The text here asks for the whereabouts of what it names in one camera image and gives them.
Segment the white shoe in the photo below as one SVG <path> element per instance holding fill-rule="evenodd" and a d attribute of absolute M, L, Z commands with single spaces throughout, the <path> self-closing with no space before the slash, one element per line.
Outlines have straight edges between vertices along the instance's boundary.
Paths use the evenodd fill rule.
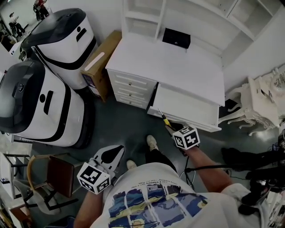
<path fill-rule="evenodd" d="M 147 144 L 150 147 L 150 151 L 153 151 L 154 149 L 157 149 L 157 150 L 159 149 L 157 147 L 155 138 L 150 134 L 147 136 Z"/>
<path fill-rule="evenodd" d="M 133 160 L 127 160 L 126 166 L 127 166 L 128 170 L 134 169 L 137 167 L 136 163 L 134 163 Z"/>

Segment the drawer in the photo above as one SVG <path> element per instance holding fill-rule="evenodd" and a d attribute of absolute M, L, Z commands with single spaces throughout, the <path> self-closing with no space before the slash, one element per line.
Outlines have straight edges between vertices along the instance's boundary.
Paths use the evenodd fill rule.
<path fill-rule="evenodd" d="M 184 121 L 209 132 L 221 130 L 218 127 L 219 105 L 163 88 L 161 84 L 147 113 L 161 117 L 158 108 L 169 120 Z"/>
<path fill-rule="evenodd" d="M 112 84 L 116 83 L 117 85 L 135 88 L 140 91 L 153 91 L 156 85 L 155 81 L 126 73 L 108 70 L 108 74 Z"/>
<path fill-rule="evenodd" d="M 115 97 L 116 97 L 116 100 L 118 102 L 122 102 L 122 103 L 125 103 L 125 104 L 128 104 L 128 105 L 133 105 L 133 106 L 136 106 L 136 107 L 139 107 L 139 108 L 142 108 L 142 109 L 146 109 L 147 105 L 148 105 L 148 102 L 143 102 L 143 101 L 140 101 L 140 100 L 137 100 L 137 99 L 133 99 L 133 98 L 129 98 L 127 96 L 122 96 L 122 95 L 119 95 L 119 94 L 115 94 Z"/>
<path fill-rule="evenodd" d="M 135 98 L 135 99 L 142 100 L 145 102 L 149 102 L 149 100 L 151 99 L 152 92 L 153 92 L 151 90 L 141 91 L 134 87 L 117 85 L 115 83 L 112 84 L 112 87 L 113 87 L 113 91 L 115 94 L 127 96 L 130 98 Z"/>

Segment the black box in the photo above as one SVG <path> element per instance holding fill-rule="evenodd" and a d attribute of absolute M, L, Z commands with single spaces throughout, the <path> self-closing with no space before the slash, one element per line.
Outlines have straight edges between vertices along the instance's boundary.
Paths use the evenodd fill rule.
<path fill-rule="evenodd" d="M 165 28 L 162 41 L 165 43 L 169 43 L 172 45 L 188 49 L 191 43 L 191 36 L 169 28 Z"/>

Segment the screwdriver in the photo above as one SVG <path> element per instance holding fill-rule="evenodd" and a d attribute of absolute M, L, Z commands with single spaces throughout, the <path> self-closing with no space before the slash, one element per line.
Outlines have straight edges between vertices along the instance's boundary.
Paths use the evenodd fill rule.
<path fill-rule="evenodd" d="M 166 118 L 166 116 L 160 111 L 160 109 L 158 109 L 158 110 L 161 113 L 161 116 L 162 116 L 163 121 L 165 122 L 165 125 L 168 125 L 169 127 L 171 127 L 171 125 L 170 125 L 168 119 Z"/>

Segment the cardboard box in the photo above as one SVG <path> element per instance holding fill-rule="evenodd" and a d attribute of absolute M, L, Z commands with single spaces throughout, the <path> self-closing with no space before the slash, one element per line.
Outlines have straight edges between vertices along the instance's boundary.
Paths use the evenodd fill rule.
<path fill-rule="evenodd" d="M 105 102 L 112 91 L 109 75 L 105 69 L 114 50 L 122 39 L 122 32 L 113 31 L 83 65 L 81 74 L 91 91 Z"/>

